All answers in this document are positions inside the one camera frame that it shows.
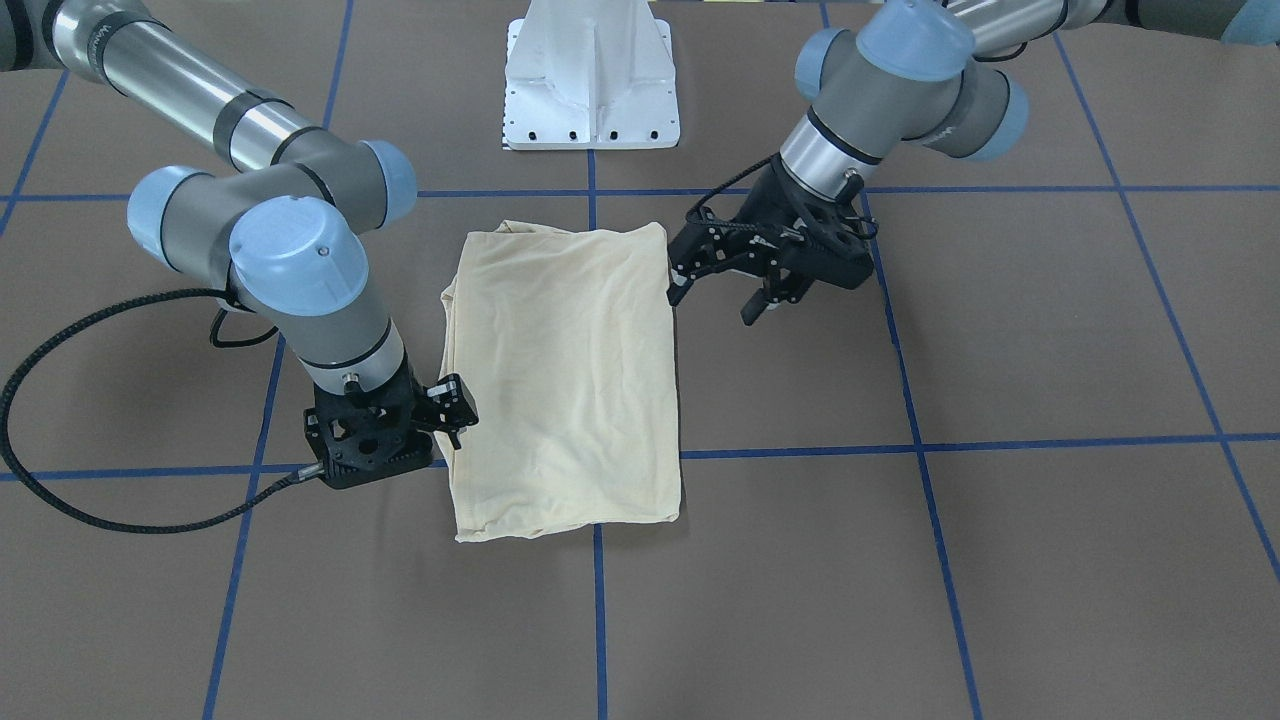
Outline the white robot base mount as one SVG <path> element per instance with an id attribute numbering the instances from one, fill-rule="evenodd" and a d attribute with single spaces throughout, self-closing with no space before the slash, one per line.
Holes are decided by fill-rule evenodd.
<path id="1" fill-rule="evenodd" d="M 511 151 L 672 149 L 673 33 L 648 1 L 532 1 L 506 31 Z"/>

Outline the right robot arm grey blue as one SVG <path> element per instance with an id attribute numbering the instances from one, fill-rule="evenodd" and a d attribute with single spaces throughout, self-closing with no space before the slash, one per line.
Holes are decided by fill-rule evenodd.
<path id="1" fill-rule="evenodd" d="M 175 35 L 140 1 L 5 1 L 3 69 L 64 69 L 159 114 L 229 164 L 164 167 L 125 209 L 138 246 L 269 320 L 314 383 L 310 477 L 333 489 L 413 471 L 477 423 L 456 374 L 417 382 L 365 232 L 417 199 L 411 160 L 344 141 Z"/>

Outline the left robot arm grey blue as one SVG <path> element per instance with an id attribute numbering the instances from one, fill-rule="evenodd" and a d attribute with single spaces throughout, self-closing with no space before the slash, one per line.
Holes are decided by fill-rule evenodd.
<path id="1" fill-rule="evenodd" d="M 1023 88 L 998 64 L 1028 44 L 1096 23 L 1236 45 L 1277 42 L 1275 1 L 887 1 L 860 29 L 813 35 L 795 65 L 808 101 L 780 150 L 753 164 L 730 218 L 701 197 L 668 246 L 672 306 L 707 277 L 759 279 L 751 325 L 814 284 L 855 290 L 876 270 L 867 182 L 901 143 L 986 161 L 1021 137 Z"/>

